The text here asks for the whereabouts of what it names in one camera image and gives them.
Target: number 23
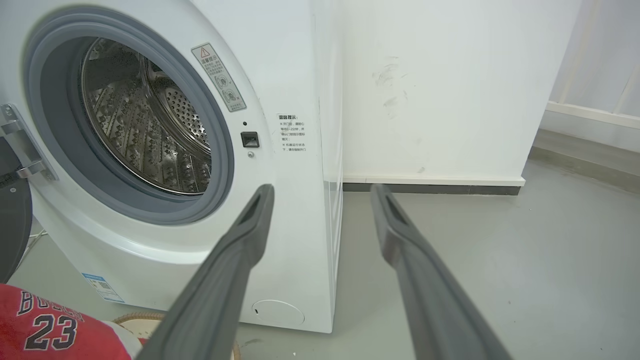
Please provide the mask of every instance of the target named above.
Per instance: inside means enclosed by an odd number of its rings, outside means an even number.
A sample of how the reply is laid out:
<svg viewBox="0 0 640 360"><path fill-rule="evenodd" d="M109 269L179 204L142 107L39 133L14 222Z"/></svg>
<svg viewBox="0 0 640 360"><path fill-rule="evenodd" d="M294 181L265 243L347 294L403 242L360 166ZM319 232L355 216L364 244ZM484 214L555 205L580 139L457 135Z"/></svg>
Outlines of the number 23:
<svg viewBox="0 0 640 360"><path fill-rule="evenodd" d="M49 334L55 325L56 318L51 314L42 314L33 319L33 326L45 324L40 330L27 338L24 344L24 350L47 350L49 347L49 339L43 339ZM58 325L63 325L62 336L54 338L51 346L56 350L64 350L70 348L76 340L76 319L69 316L60 315L58 317Z"/></svg>

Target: baseboard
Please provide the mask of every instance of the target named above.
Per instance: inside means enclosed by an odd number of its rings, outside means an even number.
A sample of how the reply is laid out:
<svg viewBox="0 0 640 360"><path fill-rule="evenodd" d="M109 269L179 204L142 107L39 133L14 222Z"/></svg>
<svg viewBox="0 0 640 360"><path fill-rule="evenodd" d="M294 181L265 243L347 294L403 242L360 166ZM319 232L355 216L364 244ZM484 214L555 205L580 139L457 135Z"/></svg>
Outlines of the baseboard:
<svg viewBox="0 0 640 360"><path fill-rule="evenodd" d="M385 184L395 193L442 193L452 195L518 195L525 180L446 179L411 176L345 176L346 192L368 192L372 184Z"/></svg>
<svg viewBox="0 0 640 360"><path fill-rule="evenodd" d="M403 185L461 185L461 186L524 186L525 179L516 178L478 179L472 177L421 177L421 176L378 176L349 175L342 178L344 183L358 184L403 184Z"/></svg>
<svg viewBox="0 0 640 360"><path fill-rule="evenodd" d="M584 119L591 119L601 122L607 122L609 124L631 127L632 129L640 129L640 117L635 117L632 115L610 113L608 111L585 108L584 106L578 105L558 104L555 101L549 101L547 103L546 110L553 111L554 113L567 114Z"/></svg>
<svg viewBox="0 0 640 360"><path fill-rule="evenodd" d="M529 159L640 193L640 154L568 135L539 130Z"/></svg>
<svg viewBox="0 0 640 360"><path fill-rule="evenodd" d="M368 192L371 183L343 183L346 192ZM394 193L441 193L449 195L518 195L521 186L385 184Z"/></svg>

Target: red jersey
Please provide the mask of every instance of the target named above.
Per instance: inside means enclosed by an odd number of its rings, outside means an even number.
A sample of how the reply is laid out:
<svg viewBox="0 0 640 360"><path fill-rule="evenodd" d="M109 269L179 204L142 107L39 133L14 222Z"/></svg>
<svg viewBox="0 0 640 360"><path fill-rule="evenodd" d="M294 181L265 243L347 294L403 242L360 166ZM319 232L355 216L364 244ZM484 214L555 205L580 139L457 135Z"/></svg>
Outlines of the red jersey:
<svg viewBox="0 0 640 360"><path fill-rule="evenodd" d="M132 349L131 338L119 325L0 284L0 360L130 360L141 347Z"/></svg>

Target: cable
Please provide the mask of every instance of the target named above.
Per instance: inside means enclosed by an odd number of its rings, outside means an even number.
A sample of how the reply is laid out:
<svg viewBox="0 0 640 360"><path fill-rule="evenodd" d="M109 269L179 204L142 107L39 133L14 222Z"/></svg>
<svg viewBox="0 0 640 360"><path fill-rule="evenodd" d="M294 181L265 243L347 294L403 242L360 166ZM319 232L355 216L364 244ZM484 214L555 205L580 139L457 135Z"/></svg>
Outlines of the cable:
<svg viewBox="0 0 640 360"><path fill-rule="evenodd" d="M18 268L22 264L22 261L24 261L24 258L26 258L27 254L29 253L29 251L31 251L31 249L33 249L33 247L36 245L38 240L40 240L42 236L48 235L48 234L49 233L47 233L45 231L45 229L42 229L39 233L37 233L35 235L29 235L29 239L33 239L33 241L29 245L27 245L26 249L24 249L24 253L22 254L22 258L20 258L20 262L18 263L18 266L15 267L16 270L18 270Z"/></svg>

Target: stainless steel drum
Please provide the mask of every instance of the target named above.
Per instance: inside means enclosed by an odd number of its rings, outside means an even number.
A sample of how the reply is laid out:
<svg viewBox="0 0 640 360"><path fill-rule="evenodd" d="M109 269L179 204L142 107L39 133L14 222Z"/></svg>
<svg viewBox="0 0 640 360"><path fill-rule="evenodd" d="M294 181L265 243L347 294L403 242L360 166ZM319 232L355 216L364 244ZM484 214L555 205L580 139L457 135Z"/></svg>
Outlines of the stainless steel drum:
<svg viewBox="0 0 640 360"><path fill-rule="evenodd" d="M124 168L165 192L205 191L211 176L207 133L189 99L160 68L99 38L84 57L81 91L93 132Z"/></svg>

